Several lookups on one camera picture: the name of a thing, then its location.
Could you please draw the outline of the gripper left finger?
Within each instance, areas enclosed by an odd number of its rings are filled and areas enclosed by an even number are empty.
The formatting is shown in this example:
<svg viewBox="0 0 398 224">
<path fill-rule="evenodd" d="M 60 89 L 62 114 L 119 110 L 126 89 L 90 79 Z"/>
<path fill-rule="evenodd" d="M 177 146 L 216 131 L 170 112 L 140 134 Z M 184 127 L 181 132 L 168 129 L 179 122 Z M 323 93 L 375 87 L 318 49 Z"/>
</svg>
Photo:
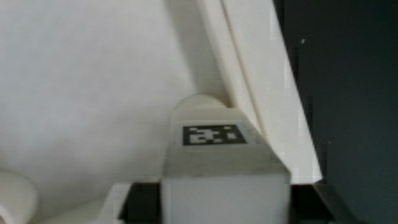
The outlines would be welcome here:
<svg viewBox="0 0 398 224">
<path fill-rule="evenodd" d="M 104 199 L 96 224 L 163 224 L 160 183 L 117 183 Z"/>
</svg>

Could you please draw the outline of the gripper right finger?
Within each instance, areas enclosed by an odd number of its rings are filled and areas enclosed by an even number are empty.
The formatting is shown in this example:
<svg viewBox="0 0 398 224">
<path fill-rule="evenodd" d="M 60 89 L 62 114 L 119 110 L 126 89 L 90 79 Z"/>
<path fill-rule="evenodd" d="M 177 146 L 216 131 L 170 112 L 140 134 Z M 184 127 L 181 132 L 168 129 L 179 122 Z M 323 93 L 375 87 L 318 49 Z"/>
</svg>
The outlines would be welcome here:
<svg viewBox="0 0 398 224">
<path fill-rule="evenodd" d="M 291 186 L 287 224 L 367 224 L 355 217 L 330 185 Z"/>
</svg>

